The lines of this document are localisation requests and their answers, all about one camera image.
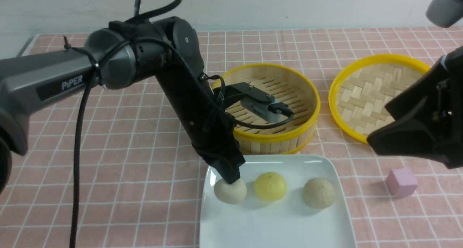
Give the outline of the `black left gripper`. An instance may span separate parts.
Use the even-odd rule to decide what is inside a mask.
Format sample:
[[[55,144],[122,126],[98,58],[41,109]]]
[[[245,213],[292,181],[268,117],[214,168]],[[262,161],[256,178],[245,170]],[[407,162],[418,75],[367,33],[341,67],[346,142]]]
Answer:
[[[213,106],[209,77],[174,67],[159,75],[159,83],[197,154],[227,184],[239,180],[245,159],[234,143],[230,121]]]

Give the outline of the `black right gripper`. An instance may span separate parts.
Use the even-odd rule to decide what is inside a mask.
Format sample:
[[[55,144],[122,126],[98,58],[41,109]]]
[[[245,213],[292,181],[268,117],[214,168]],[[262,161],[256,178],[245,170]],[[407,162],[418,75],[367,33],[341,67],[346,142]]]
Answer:
[[[442,56],[385,109],[394,121],[366,138],[377,155],[439,158],[447,169],[462,167],[462,48]],[[436,137],[426,122],[435,123]]]

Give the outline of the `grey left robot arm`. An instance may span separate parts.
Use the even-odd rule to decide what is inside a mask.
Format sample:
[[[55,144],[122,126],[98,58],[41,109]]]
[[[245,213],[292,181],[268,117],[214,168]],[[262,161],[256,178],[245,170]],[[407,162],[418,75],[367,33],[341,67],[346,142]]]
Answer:
[[[245,160],[203,70],[197,33],[178,17],[111,22],[82,48],[1,60],[1,189],[10,177],[11,154],[28,151],[33,113],[86,87],[119,90],[150,77],[157,79],[197,154],[233,184]]]

